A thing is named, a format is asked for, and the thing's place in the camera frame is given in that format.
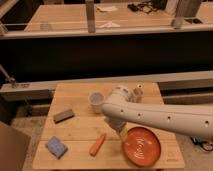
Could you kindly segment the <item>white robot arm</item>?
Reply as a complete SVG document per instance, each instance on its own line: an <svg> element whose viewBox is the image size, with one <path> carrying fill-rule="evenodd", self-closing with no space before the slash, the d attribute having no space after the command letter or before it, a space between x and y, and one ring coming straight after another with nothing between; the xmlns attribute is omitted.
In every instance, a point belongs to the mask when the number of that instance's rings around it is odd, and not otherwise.
<svg viewBox="0 0 213 171"><path fill-rule="evenodd" d="M134 103L132 92L116 86L102 105L103 114L191 137L213 141L213 107Z"/></svg>

